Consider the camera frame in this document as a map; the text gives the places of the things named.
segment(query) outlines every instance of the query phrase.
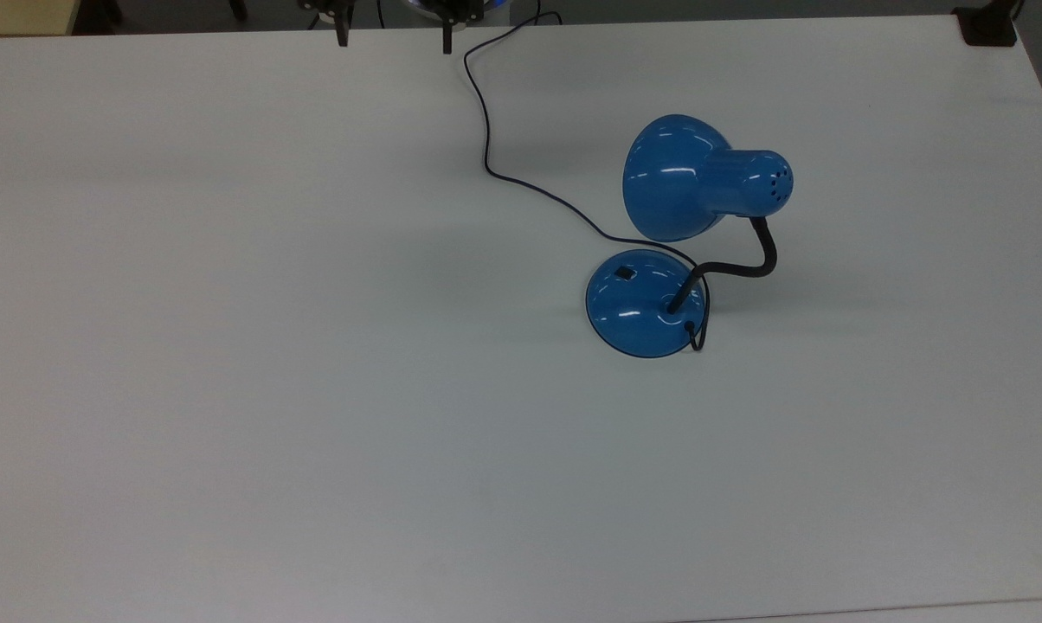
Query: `lamp shade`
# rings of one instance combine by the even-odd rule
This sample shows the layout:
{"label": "lamp shade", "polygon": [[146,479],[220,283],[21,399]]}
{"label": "lamp shade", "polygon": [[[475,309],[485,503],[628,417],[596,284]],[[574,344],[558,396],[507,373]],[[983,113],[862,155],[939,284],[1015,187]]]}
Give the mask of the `lamp shade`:
{"label": "lamp shade", "polygon": [[710,124],[686,115],[649,123],[632,142],[621,178],[632,225],[659,242],[696,236],[726,214],[770,216],[793,189],[786,158],[731,149]]}

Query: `desk lamp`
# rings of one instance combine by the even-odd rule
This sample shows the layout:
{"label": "desk lamp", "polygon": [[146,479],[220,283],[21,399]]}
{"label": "desk lamp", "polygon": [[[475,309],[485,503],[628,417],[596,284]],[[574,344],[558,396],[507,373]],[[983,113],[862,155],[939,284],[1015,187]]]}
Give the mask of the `desk lamp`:
{"label": "desk lamp", "polygon": [[652,249],[631,249],[604,260],[587,288],[587,314],[610,346],[636,357],[664,357],[694,343],[710,314],[698,279],[704,273],[763,277],[777,253],[767,218],[794,189],[790,165],[770,151],[735,150],[711,125],[668,115],[647,127],[628,150],[621,194],[637,230],[652,241],[684,241],[726,214],[747,218],[764,249],[762,266],[719,261],[688,268]]}

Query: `white table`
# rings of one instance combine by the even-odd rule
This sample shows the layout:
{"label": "white table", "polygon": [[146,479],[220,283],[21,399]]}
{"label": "white table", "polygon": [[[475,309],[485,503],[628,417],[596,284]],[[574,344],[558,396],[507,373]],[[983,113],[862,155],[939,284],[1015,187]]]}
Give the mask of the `white table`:
{"label": "white table", "polygon": [[848,612],[840,615],[743,619],[758,623],[1042,623],[1042,600],[917,607],[909,610]]}
{"label": "white table", "polygon": [[[457,50],[489,36],[457,35]],[[1042,598],[1042,92],[951,17],[531,28],[493,158],[634,233],[681,111],[794,166],[643,362],[439,32],[0,41],[0,621],[645,622]],[[753,261],[747,225],[683,244]]]}

